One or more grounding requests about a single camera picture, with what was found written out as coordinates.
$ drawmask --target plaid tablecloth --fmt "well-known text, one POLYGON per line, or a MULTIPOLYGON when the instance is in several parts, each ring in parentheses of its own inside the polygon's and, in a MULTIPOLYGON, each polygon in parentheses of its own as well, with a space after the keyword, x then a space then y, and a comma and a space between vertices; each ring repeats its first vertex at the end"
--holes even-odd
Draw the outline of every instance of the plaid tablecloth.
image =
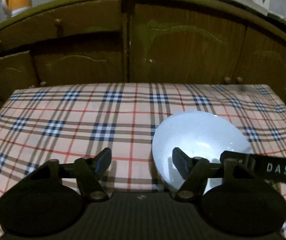
MULTIPOLYGON (((235 125, 255 153, 286 157, 286 106, 266 85, 90 84, 16 90, 0 110, 0 196, 49 159, 71 163, 112 149, 108 190, 164 189, 152 160, 155 129, 189 110, 235 125)), ((64 184, 76 189, 76 182, 64 184)), ((286 199, 286 185, 281 184, 286 199)), ((283 226, 286 236, 286 223, 283 226)))

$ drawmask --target cabinet door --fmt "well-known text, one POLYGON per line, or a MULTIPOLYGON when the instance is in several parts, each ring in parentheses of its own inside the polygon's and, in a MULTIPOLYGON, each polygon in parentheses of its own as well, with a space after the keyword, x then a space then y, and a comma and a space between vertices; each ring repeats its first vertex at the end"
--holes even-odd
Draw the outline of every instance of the cabinet door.
POLYGON ((245 84, 267 84, 284 101, 286 99, 286 43, 272 39, 250 27, 244 43, 234 80, 245 84))
POLYGON ((35 44, 41 81, 48 86, 124 82, 120 33, 97 33, 35 44))
POLYGON ((130 81, 216 84, 232 78, 245 26, 202 12, 136 4, 130 81))
POLYGON ((30 51, 0 57, 0 101, 3 103, 16 89, 38 86, 30 51))

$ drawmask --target black circular pad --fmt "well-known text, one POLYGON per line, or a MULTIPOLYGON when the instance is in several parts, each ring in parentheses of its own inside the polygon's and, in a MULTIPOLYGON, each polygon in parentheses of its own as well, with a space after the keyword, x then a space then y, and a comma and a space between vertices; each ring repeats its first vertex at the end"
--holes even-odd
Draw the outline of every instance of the black circular pad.
POLYGON ((46 236, 72 225, 83 209, 81 196, 51 180, 29 181, 0 198, 0 225, 18 236, 46 236))
POLYGON ((209 190, 201 200, 203 216, 234 235, 262 236, 280 230, 286 220, 286 201, 264 181, 261 187, 256 183, 247 179, 209 190))

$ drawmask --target cabinet knob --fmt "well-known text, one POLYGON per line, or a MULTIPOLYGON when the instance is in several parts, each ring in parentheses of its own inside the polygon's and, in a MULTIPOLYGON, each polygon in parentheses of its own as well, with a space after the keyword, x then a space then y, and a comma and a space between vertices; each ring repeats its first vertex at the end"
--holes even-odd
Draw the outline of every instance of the cabinet knob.
POLYGON ((240 85, 240 84, 243 84, 243 78, 237 77, 237 78, 236 78, 236 83, 239 84, 239 85, 240 85))
POLYGON ((55 19, 54 20, 54 26, 55 27, 60 27, 62 24, 62 20, 61 19, 55 19))
POLYGON ((229 85, 231 82, 232 82, 232 79, 230 79, 229 77, 224 78, 224 84, 229 85))

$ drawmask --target wooden cabinet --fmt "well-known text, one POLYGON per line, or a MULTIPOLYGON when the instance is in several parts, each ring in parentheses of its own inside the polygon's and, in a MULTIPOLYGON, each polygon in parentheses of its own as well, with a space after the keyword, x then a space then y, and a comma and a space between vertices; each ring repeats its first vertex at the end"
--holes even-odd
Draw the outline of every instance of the wooden cabinet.
POLYGON ((119 33, 94 33, 42 42, 31 50, 47 86, 124 82, 119 33))
POLYGON ((136 4, 130 82, 217 84, 232 78, 245 26, 187 9, 136 4))
POLYGON ((267 84, 285 101, 286 42, 248 27, 234 81, 237 77, 245 84, 267 84))
POLYGON ((51 9, 0 31, 0 53, 37 41, 121 30, 121 0, 97 0, 51 9))
POLYGON ((0 101, 5 102, 16 89, 39 86, 30 51, 0 58, 0 101))

